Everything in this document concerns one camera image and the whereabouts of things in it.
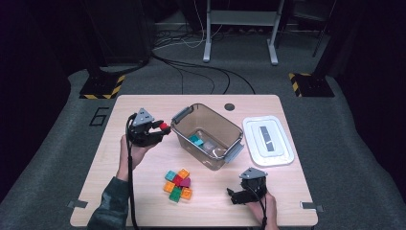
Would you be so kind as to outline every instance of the black cable on floor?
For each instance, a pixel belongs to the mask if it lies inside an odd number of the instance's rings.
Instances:
[[[227,84],[227,87],[226,87],[226,89],[224,90],[223,94],[226,94],[226,93],[227,93],[227,90],[228,90],[228,88],[229,88],[229,86],[230,86],[230,75],[229,75],[229,73],[230,73],[230,74],[233,74],[233,75],[235,75],[235,76],[241,78],[243,81],[245,81],[245,82],[248,84],[248,86],[251,88],[251,90],[253,91],[253,94],[256,94],[256,92],[255,92],[255,90],[254,90],[254,87],[251,85],[251,83],[250,83],[247,79],[245,79],[243,76],[241,76],[241,75],[239,75],[239,74],[237,74],[237,73],[235,73],[235,72],[232,72],[232,71],[230,71],[230,70],[226,70],[226,69],[222,69],[222,68],[217,68],[217,67],[213,67],[213,66],[208,66],[208,65],[192,64],[192,63],[187,63],[187,62],[184,62],[184,61],[170,60],[170,59],[166,59],[166,58],[163,58],[163,57],[158,57],[158,56],[156,56],[156,55],[153,54],[153,53],[151,53],[151,57],[152,57],[152,58],[155,58],[155,59],[157,59],[157,60],[160,60],[160,61],[164,62],[165,64],[170,65],[170,66],[173,67],[173,68],[177,68],[177,67],[175,67],[175,66],[189,67],[189,68],[204,68],[204,69],[216,70],[216,71],[219,71],[219,72],[223,73],[223,74],[226,75],[227,78],[228,78],[228,84]]]

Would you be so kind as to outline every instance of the transparent plastic bin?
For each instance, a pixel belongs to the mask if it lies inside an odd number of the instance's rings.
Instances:
[[[184,108],[170,126],[181,147],[213,171],[231,162],[243,149],[242,129],[202,103]]]

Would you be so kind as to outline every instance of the black cable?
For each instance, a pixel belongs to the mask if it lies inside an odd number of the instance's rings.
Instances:
[[[125,140],[126,140],[126,145],[127,145],[127,151],[128,151],[128,192],[129,192],[129,201],[130,201],[130,209],[131,209],[131,221],[132,221],[132,226],[134,229],[139,230],[138,225],[137,225],[137,220],[135,219],[135,208],[134,208],[134,185],[133,185],[133,179],[132,179],[132,155],[131,155],[131,148],[132,144],[130,145],[130,141],[128,139],[128,128],[130,126],[131,121],[134,120],[134,118],[137,116],[137,114],[133,114],[128,117],[126,127],[125,127]]]
[[[262,219],[262,224],[261,224],[261,230],[265,229],[266,226],[266,221],[268,220],[268,217],[266,216],[266,195],[265,195],[265,206],[262,203],[262,200],[260,200],[259,196],[257,195],[257,193],[248,186],[248,189],[250,189],[250,191],[254,194],[254,196],[256,197],[256,199],[259,201],[260,207],[262,208],[262,212],[263,212],[263,219]]]
[[[214,81],[213,81],[211,78],[209,78],[209,77],[207,77],[207,76],[205,76],[205,75],[202,75],[202,74],[198,74],[198,73],[194,73],[194,72],[192,72],[192,71],[188,71],[188,70],[185,70],[185,69],[178,68],[178,67],[176,67],[174,64],[172,64],[172,63],[170,63],[170,62],[168,62],[168,61],[163,61],[163,62],[164,62],[165,64],[169,65],[170,67],[176,69],[176,70],[179,72],[179,74],[181,75],[181,77],[182,77],[182,94],[183,94],[183,78],[184,78],[184,75],[182,74],[181,71],[184,71],[184,72],[186,72],[186,73],[190,73],[190,74],[193,74],[193,75],[197,75],[197,76],[203,77],[203,78],[208,79],[209,81],[211,81],[213,87],[212,87],[212,91],[210,92],[210,94],[213,94],[215,85],[214,85]],[[228,77],[228,80],[229,80],[229,82],[228,82],[227,88],[228,88],[228,86],[230,85],[230,77]]]
[[[179,66],[182,66],[182,67],[191,67],[191,68],[199,67],[199,68],[205,68],[205,69],[213,69],[213,70],[222,72],[223,74],[227,75],[228,78],[230,78],[230,76],[227,73],[236,75],[237,77],[244,80],[248,84],[248,86],[251,88],[253,93],[256,94],[256,92],[254,90],[254,87],[251,85],[251,83],[247,79],[245,79],[243,76],[241,76],[241,75],[239,75],[239,74],[237,74],[235,72],[232,72],[230,70],[221,69],[221,68],[217,68],[217,67],[213,67],[213,66],[207,66],[207,65],[191,64],[191,63],[187,63],[187,62],[183,62],[183,61],[177,61],[177,60],[169,60],[169,59],[165,59],[165,58],[162,58],[162,57],[158,57],[153,53],[151,54],[151,57],[155,58],[157,60],[163,61],[164,63],[170,63],[170,64],[173,64],[173,65],[179,65]],[[223,94],[225,94],[227,92],[229,85],[230,85],[230,83],[227,85],[227,89],[224,91]]]

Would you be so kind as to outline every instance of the interlocking cube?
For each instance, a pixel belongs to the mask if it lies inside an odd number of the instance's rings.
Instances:
[[[167,183],[165,184],[165,187],[164,187],[164,191],[168,192],[168,193],[172,193],[174,187],[175,187],[175,183],[167,181]]]
[[[175,183],[176,186],[180,186],[183,178],[180,177],[178,174],[172,179],[172,182]]]
[[[179,199],[191,199],[192,189],[189,171],[182,169],[178,173],[168,171],[165,175],[167,183],[164,186],[164,191],[170,193],[169,199],[174,202],[179,202]]]
[[[180,195],[182,194],[182,190],[178,187],[174,187],[172,193],[169,195],[169,199],[175,201],[176,203],[179,202]]]
[[[189,171],[187,171],[185,169],[182,169],[181,171],[178,172],[178,175],[180,177],[182,177],[182,179],[185,179],[186,177],[188,177],[189,174],[190,174]]]
[[[172,181],[175,176],[176,176],[176,172],[168,171],[167,175],[165,175],[165,179],[168,181]]]
[[[185,199],[191,199],[191,197],[192,197],[192,190],[191,190],[190,188],[184,187],[184,188],[182,189],[182,193],[181,193],[180,196],[181,196],[182,198],[185,198]]]
[[[191,179],[190,178],[185,178],[180,182],[180,187],[190,187],[191,186]]]

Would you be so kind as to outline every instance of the dark background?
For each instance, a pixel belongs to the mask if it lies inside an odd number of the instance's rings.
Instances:
[[[155,4],[146,5],[155,20],[177,10],[162,1],[149,2]],[[187,14],[188,1],[176,4]],[[332,40],[335,36],[343,39],[328,44],[321,63],[324,72],[334,70],[356,129],[406,200],[404,5],[400,0],[339,1],[330,34]],[[352,28],[356,22],[359,27],[353,30],[339,29]],[[80,1],[3,1],[0,31],[3,199],[65,105],[70,93],[68,76],[86,67],[89,52],[99,66],[106,66],[108,58]]]

